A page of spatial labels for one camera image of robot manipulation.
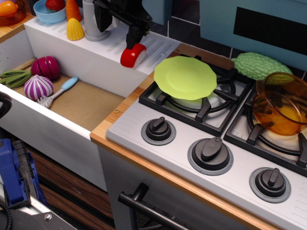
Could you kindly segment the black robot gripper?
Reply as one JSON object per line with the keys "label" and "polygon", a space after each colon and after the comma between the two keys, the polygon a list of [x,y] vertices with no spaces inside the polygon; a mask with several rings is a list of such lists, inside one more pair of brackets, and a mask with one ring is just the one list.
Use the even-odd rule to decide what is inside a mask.
{"label": "black robot gripper", "polygon": [[129,26],[126,37],[127,49],[133,49],[143,35],[149,34],[152,17],[141,0],[94,0],[94,15],[97,28],[105,31],[113,18]]}

